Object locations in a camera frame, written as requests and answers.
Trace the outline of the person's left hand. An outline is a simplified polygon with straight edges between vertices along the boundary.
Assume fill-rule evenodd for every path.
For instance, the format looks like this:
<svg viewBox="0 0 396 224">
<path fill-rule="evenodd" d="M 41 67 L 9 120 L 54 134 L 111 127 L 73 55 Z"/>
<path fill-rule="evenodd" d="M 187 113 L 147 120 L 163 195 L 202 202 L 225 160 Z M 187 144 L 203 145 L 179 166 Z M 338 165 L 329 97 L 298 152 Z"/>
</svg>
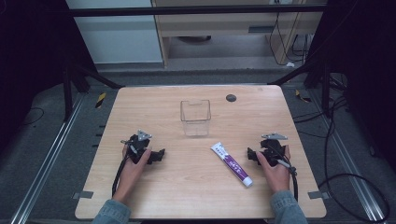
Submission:
<svg viewBox="0 0 396 224">
<path fill-rule="evenodd" d="M 134 163 L 131 159 L 126 160 L 120 173 L 120 179 L 116 187 L 116 191 L 112 196 L 113 200 L 125 205 L 129 204 L 129 201 L 132 199 L 134 187 L 144 171 L 149 160 L 150 153 L 151 150 L 146 149 L 138 163 Z"/>
</svg>

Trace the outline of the person's right hand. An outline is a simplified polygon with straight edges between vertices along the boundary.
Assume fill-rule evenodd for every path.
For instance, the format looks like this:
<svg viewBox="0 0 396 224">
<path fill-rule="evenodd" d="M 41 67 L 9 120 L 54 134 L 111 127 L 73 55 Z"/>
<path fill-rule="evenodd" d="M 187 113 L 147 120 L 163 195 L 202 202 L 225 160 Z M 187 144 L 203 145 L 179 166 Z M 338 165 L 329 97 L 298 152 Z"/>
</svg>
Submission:
<svg viewBox="0 0 396 224">
<path fill-rule="evenodd" d="M 282 164 L 277 164 L 276 166 L 272 167 L 260 152 L 257 152 L 256 156 L 259 160 L 259 163 L 261 164 L 264 177 L 270 190 L 273 193 L 289 190 L 289 170 Z"/>
</svg>

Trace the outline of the light wooden desk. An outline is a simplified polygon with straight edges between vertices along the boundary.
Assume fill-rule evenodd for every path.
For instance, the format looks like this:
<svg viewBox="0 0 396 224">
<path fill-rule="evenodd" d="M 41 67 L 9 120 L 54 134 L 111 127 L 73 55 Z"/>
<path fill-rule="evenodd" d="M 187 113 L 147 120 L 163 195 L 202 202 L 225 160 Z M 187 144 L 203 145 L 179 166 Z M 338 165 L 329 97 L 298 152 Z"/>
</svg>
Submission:
<svg viewBox="0 0 396 224">
<path fill-rule="evenodd" d="M 327 0 L 150 0 L 154 7 L 314 5 Z M 176 36 L 265 35 L 277 63 L 285 63 L 298 35 L 312 35 L 320 12 L 157 15 L 161 46 Z"/>
</svg>

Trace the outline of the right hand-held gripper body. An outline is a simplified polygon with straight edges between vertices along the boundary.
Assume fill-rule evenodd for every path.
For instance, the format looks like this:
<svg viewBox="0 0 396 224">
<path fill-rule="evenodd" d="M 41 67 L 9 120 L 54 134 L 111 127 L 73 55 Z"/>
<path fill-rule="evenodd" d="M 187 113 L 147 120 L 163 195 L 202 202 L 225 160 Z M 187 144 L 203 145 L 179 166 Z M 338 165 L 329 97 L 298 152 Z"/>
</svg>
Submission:
<svg viewBox="0 0 396 224">
<path fill-rule="evenodd" d="M 281 146 L 280 140 L 287 140 L 288 137 L 278 133 L 263 134 L 261 141 L 261 148 L 263 148 L 262 155 L 265 157 L 271 167 L 281 164 L 285 167 L 290 167 L 289 160 L 285 157 L 286 147 Z"/>
</svg>

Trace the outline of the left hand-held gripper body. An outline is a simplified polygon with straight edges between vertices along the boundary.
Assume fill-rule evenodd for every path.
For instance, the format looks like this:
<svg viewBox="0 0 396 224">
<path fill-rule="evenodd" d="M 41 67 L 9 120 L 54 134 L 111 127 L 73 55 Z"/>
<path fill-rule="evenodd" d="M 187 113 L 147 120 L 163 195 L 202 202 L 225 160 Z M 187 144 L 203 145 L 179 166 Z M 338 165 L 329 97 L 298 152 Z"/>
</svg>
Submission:
<svg viewBox="0 0 396 224">
<path fill-rule="evenodd" d="M 132 135 L 128 140 L 121 140 L 121 142 L 128 147 L 127 155 L 133 161 L 138 163 L 149 145 L 151 134 L 142 130 L 138 130 L 136 134 Z"/>
</svg>

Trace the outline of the black metal frame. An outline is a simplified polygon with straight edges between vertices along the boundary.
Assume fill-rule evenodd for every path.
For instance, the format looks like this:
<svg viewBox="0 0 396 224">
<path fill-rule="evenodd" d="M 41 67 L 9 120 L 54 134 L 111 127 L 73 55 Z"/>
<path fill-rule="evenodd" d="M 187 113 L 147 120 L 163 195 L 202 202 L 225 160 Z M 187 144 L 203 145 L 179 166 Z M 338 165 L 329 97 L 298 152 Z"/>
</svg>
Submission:
<svg viewBox="0 0 396 224">
<path fill-rule="evenodd" d="M 89 8 L 68 9 L 60 11 L 62 15 L 70 17 L 106 17 L 106 16 L 150 16 L 150 15 L 193 15 L 193 14 L 236 14 L 236 13 L 283 13 L 283 12 L 323 12 L 328 10 L 327 4 L 299 4 L 299 5 L 242 5 L 242 6 L 191 6 L 191 7 L 127 7 L 127 8 Z M 106 78 L 100 77 L 97 72 L 84 70 L 83 73 L 104 83 L 110 88 L 119 89 L 118 85 Z M 64 120 L 67 121 L 73 114 L 71 96 L 71 77 L 68 75 L 68 67 L 64 70 Z"/>
</svg>

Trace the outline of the purple and white toothpaste tube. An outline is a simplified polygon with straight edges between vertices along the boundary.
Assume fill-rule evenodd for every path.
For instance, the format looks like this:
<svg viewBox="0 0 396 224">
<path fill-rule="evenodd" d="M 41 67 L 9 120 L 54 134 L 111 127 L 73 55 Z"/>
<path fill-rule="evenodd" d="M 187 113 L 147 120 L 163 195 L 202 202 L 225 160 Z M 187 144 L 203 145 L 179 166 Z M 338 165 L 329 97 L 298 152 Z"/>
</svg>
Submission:
<svg viewBox="0 0 396 224">
<path fill-rule="evenodd" d="M 217 142 L 211 149 L 221 158 L 227 167 L 235 174 L 235 176 L 249 188 L 253 184 L 253 180 L 245 172 L 242 166 L 227 152 L 221 142 Z"/>
</svg>

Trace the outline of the aluminium floor rail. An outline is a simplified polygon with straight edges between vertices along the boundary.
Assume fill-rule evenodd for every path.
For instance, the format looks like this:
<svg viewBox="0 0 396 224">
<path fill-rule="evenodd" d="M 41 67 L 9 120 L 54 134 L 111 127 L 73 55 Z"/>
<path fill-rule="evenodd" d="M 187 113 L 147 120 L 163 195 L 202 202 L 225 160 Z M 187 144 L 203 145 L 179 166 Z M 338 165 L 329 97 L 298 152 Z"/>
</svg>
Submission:
<svg viewBox="0 0 396 224">
<path fill-rule="evenodd" d="M 81 106 L 84 103 L 85 96 L 85 93 L 77 94 L 76 101 L 72 105 L 72 112 L 69 118 L 63 122 L 60 131 L 57 133 L 46 158 L 42 162 L 30 188 L 25 194 L 21 204 L 14 213 L 12 219 L 9 221 L 9 224 L 25 224 L 28 220 L 28 217 L 30 216 L 35 206 L 35 203 L 49 178 L 52 167 L 54 166 L 60 152 L 64 147 L 64 142 L 66 141 L 75 123 Z"/>
<path fill-rule="evenodd" d="M 338 103 L 343 103 L 344 99 L 341 98 L 339 101 L 335 100 L 334 104 L 322 108 L 319 101 L 319 95 L 314 91 L 310 91 L 313 103 L 319 110 L 321 119 L 325 126 L 328 128 L 327 135 L 325 137 L 324 146 L 324 175 L 325 179 L 323 185 L 326 185 L 329 195 L 332 199 L 341 207 L 344 211 L 349 213 L 354 218 L 371 224 L 388 224 L 389 218 L 389 203 L 384 198 L 382 192 L 374 186 L 369 180 L 361 176 L 361 172 L 357 168 L 354 161 L 351 159 L 347 152 L 347 149 L 342 141 L 339 133 L 335 129 L 335 123 L 333 120 L 333 111 L 337 107 Z M 345 170 L 344 173 L 328 175 L 328 149 L 329 145 L 332 145 L 332 149 L 337 153 L 340 162 Z M 331 181 L 345 176 L 351 183 L 355 193 L 361 203 L 361 206 L 365 212 L 365 216 L 361 217 L 348 210 L 341 202 L 336 198 L 334 191 L 331 187 Z"/>
</svg>

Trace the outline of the white cabinet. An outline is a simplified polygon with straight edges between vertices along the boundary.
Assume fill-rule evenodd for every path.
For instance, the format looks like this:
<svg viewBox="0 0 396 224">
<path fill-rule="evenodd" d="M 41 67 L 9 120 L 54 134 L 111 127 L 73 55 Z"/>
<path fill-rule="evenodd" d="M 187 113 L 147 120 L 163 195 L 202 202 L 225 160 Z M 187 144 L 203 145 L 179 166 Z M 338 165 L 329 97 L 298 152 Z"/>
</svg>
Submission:
<svg viewBox="0 0 396 224">
<path fill-rule="evenodd" d="M 152 7 L 150 0 L 66 0 L 70 9 Z M 75 17 L 95 64 L 161 63 L 153 16 Z"/>
</svg>

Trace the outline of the clear plastic container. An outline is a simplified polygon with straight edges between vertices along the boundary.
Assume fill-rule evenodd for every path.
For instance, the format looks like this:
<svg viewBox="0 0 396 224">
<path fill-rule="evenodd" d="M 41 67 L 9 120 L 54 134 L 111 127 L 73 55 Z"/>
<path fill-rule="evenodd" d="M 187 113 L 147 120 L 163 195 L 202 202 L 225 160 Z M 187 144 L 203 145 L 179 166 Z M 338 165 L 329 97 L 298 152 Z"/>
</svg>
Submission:
<svg viewBox="0 0 396 224">
<path fill-rule="evenodd" d="M 211 104 L 209 100 L 185 100 L 180 102 L 180 120 L 187 136 L 209 135 Z"/>
</svg>

